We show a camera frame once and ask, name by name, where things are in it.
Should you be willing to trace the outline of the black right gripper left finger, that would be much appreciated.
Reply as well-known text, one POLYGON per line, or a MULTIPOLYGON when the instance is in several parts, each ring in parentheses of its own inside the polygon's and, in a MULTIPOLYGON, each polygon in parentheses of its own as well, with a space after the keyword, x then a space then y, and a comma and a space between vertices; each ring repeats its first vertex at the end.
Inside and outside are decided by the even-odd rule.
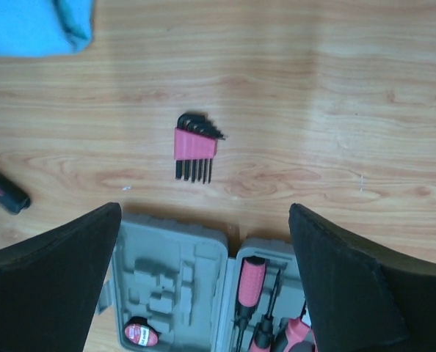
POLYGON ((121 219, 109 202, 0 249, 0 351, 83 351, 121 219))

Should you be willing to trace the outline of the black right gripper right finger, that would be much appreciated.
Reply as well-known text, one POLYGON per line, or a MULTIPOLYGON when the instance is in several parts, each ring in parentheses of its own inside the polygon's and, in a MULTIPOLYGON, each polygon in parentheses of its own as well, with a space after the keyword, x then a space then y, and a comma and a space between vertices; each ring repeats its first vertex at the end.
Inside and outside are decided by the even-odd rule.
POLYGON ((301 204, 288 225, 320 351, 436 351, 436 263, 301 204))

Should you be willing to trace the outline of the pink black pliers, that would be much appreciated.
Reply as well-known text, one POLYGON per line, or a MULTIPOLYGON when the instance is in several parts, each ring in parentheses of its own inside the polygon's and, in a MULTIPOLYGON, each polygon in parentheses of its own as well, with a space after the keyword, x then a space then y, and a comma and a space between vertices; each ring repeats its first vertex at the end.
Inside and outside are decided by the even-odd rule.
POLYGON ((307 302, 297 318, 290 318, 284 330, 279 332, 272 344, 271 351, 317 351, 316 339, 312 329, 307 302))

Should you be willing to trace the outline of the pink utility knife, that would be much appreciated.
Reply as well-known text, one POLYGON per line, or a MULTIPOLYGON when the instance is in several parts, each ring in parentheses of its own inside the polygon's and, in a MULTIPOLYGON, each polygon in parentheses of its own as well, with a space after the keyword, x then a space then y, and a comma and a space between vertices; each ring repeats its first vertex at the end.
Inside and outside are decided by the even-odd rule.
POLYGON ((11 214, 19 214, 30 207, 30 196, 14 182, 0 173, 0 206, 11 214))

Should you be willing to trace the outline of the pink screwdriver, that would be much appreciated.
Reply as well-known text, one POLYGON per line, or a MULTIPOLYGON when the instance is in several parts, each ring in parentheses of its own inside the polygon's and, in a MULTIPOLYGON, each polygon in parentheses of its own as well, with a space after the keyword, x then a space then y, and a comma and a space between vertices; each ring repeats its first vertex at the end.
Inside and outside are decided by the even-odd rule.
POLYGON ((255 332, 250 344, 249 352, 267 352, 270 351, 273 341, 273 310, 277 300, 277 294, 280 287, 282 271, 279 269, 275 277, 275 283, 269 299, 266 313, 262 316, 261 321, 255 328, 255 332))
POLYGON ((243 259, 236 296, 235 326, 238 335, 234 351, 241 350, 244 332, 259 303, 265 275, 264 258, 251 256, 243 259))

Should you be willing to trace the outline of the grey plastic tool case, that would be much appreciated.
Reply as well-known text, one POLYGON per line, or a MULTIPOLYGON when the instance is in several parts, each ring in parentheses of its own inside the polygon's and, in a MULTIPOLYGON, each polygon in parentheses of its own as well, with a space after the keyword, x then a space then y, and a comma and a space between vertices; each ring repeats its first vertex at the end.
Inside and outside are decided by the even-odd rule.
POLYGON ((128 351, 234 351, 236 296, 242 261, 266 260, 258 306, 240 351, 248 351, 256 326, 266 313, 277 271, 282 271, 273 310, 273 339, 305 302, 299 268, 290 244, 262 238, 246 240, 235 257, 222 232, 172 219, 126 214, 96 311, 115 310, 117 336, 128 351), (129 342, 123 328, 143 317, 159 333, 152 347, 129 342))

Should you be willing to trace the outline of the pink hex key set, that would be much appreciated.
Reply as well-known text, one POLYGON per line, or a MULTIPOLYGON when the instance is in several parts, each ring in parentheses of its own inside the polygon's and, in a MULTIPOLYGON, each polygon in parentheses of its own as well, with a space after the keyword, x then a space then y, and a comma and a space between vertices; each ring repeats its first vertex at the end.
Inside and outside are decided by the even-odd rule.
POLYGON ((182 114, 174 130, 175 179, 210 183, 219 140, 225 140, 225 135, 206 114, 182 114))

